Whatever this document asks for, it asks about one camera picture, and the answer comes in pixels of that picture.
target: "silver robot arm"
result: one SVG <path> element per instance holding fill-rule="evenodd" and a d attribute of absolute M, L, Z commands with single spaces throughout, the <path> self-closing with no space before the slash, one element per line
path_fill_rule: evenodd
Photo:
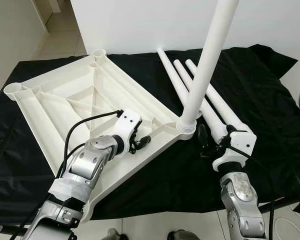
<path fill-rule="evenodd" d="M 212 166 L 222 176 L 221 200 L 227 211 L 230 238 L 264 240 L 265 223 L 258 209 L 258 196 L 248 175 L 242 170 L 257 138 L 252 132 L 237 131 L 232 125 L 228 125 L 226 129 L 228 135 L 219 145 L 225 152 Z"/>
<path fill-rule="evenodd" d="M 104 169 L 115 156 L 144 147 L 150 137 L 134 141 L 141 117 L 124 111 L 113 134 L 89 139 L 67 164 L 66 171 L 53 181 L 43 203 L 22 240 L 76 240 L 71 231 L 83 216 L 83 208 Z"/>

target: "white plastic leg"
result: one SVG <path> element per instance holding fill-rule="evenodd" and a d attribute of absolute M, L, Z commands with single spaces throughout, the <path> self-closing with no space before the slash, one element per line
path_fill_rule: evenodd
<path fill-rule="evenodd" d="M 189 92 L 188 92 L 186 86 L 180 79 L 178 73 L 176 72 L 174 66 L 171 64 L 165 51 L 163 51 L 162 48 L 158 48 L 157 52 L 158 52 L 158 55 L 161 59 L 163 66 L 172 82 L 172 85 L 173 85 L 176 93 L 178 94 L 178 97 L 179 97 L 182 105 L 185 106 L 188 95 L 189 95 Z M 201 111 L 198 110 L 196 113 L 196 119 L 199 118 L 200 116 L 201 116 Z"/>
<path fill-rule="evenodd" d="M 185 64 L 189 68 L 190 72 L 195 75 L 197 66 L 194 64 L 194 62 L 188 59 L 187 61 L 185 61 Z M 229 107 L 229 105 L 210 83 L 206 90 L 206 96 L 210 99 L 213 106 L 216 108 L 227 125 L 231 124 L 237 130 L 252 133 L 252 130 L 238 118 L 238 116 L 234 113 L 234 111 Z"/>
<path fill-rule="evenodd" d="M 186 69 L 184 68 L 184 66 L 181 64 L 179 60 L 175 60 L 173 64 L 177 72 L 181 76 L 184 84 L 190 90 L 193 81 L 189 76 L 188 72 L 186 71 Z M 221 141 L 222 137 L 228 134 L 227 126 L 220 120 L 218 115 L 215 113 L 215 111 L 212 109 L 212 107 L 210 106 L 210 104 L 207 102 L 205 98 L 202 101 L 200 109 L 203 118 L 205 119 L 206 123 L 208 124 L 211 130 L 211 135 L 213 140 L 218 144 Z"/>
<path fill-rule="evenodd" d="M 204 43 L 193 87 L 177 122 L 178 129 L 195 131 L 196 116 L 205 97 L 210 79 L 215 70 L 222 46 L 226 39 L 239 0 L 219 0 Z"/>

